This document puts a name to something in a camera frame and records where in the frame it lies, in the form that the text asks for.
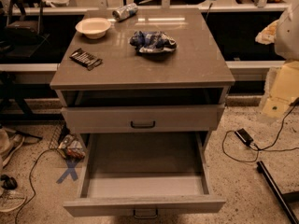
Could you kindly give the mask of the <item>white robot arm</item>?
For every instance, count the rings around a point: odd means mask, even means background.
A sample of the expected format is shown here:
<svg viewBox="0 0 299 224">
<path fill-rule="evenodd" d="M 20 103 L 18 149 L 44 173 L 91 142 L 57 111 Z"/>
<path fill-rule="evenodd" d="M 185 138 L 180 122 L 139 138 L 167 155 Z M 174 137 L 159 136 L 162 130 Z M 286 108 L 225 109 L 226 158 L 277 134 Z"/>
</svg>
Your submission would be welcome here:
<svg viewBox="0 0 299 224">
<path fill-rule="evenodd" d="M 280 68 L 269 70 L 260 102 L 263 115 L 278 119 L 299 98 L 299 4 L 292 3 L 255 41 L 274 44 L 275 53 L 285 59 Z"/>
</svg>

